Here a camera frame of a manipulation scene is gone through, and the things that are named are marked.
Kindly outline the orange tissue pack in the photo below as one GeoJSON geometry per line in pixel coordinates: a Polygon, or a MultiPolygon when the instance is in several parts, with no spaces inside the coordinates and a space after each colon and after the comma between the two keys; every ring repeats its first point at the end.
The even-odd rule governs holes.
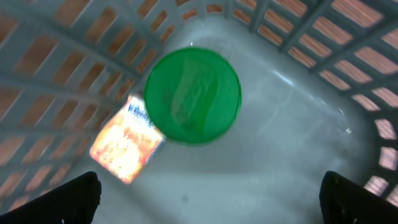
{"type": "Polygon", "coordinates": [[[90,157],[130,184],[164,141],[147,114],[144,101],[130,95],[96,137],[90,157]]]}

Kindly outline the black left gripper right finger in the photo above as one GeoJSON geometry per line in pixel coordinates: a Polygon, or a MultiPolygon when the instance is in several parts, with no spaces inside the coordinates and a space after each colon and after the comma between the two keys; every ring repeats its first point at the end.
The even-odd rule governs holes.
{"type": "Polygon", "coordinates": [[[334,171],[320,187],[324,224],[397,224],[397,207],[334,171]]]}

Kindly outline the green lid jar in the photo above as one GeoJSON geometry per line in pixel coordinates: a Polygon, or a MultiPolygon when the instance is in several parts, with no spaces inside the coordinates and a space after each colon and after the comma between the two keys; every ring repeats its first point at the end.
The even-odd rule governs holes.
{"type": "Polygon", "coordinates": [[[144,88],[150,120],[169,140],[206,144],[224,135],[242,103],[239,78],[219,53],[178,49],[152,69],[144,88]]]}

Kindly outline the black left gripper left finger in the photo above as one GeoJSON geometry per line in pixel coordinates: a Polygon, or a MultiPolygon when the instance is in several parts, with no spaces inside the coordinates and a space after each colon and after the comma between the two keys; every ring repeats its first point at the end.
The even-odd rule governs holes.
{"type": "Polygon", "coordinates": [[[90,224],[101,200],[101,182],[89,171],[1,215],[1,224],[90,224]]]}

